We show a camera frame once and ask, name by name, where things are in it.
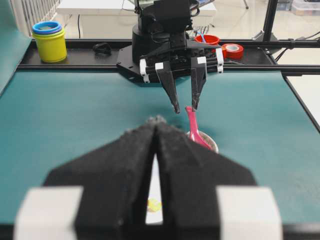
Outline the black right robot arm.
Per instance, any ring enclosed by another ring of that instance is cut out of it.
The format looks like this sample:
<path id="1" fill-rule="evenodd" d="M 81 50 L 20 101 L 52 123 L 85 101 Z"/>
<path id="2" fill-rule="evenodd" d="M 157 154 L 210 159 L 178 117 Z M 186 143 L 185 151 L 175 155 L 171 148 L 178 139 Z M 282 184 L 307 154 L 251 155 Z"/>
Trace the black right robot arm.
<path id="1" fill-rule="evenodd" d="M 196 111 L 208 71 L 224 71 L 222 47 L 197 42 L 187 34 L 193 30 L 193 18 L 200 8 L 208 4 L 209 0 L 155 0 L 149 4 L 136 0 L 132 44 L 118 52 L 117 66 L 144 83 L 160 82 L 177 114 L 177 77 L 191 77 L 191 105 Z"/>

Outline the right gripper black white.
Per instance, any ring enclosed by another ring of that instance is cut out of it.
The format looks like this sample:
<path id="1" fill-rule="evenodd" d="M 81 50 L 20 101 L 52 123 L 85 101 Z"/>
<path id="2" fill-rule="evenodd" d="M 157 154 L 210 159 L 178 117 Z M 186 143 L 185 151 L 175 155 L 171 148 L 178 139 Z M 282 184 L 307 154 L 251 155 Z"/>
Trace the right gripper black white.
<path id="1" fill-rule="evenodd" d="M 206 58 L 201 51 L 215 51 L 216 57 Z M 200 95 L 207 80 L 207 62 L 216 63 L 219 73 L 223 72 L 224 56 L 222 47 L 218 44 L 210 45 L 205 42 L 186 40 L 185 46 L 173 46 L 172 41 L 163 43 L 160 47 L 142 55 L 139 62 L 140 75 L 145 83 L 150 83 L 149 75 L 156 71 L 157 77 L 167 93 L 176 114 L 180 113 L 180 106 L 170 63 L 186 64 L 191 60 L 191 97 L 192 110 L 198 109 Z M 148 61 L 155 62 L 155 67 L 148 66 Z"/>

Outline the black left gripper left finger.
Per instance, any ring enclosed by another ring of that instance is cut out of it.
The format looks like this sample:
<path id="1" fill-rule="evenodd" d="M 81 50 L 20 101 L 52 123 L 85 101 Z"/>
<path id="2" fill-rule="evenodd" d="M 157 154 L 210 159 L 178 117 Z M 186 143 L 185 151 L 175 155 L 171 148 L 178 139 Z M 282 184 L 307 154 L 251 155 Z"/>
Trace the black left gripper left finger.
<path id="1" fill-rule="evenodd" d="M 143 225 L 157 119 L 53 168 L 25 195 L 16 240 L 119 240 L 126 225 Z"/>

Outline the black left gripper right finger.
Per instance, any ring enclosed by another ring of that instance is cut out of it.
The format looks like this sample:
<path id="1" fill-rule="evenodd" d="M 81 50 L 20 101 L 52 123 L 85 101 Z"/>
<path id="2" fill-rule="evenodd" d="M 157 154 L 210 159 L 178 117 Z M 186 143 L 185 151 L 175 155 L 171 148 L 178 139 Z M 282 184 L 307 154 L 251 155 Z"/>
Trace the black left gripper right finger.
<path id="1" fill-rule="evenodd" d="M 160 121 L 158 141 L 164 223 L 172 240 L 281 240 L 273 191 L 252 172 Z"/>

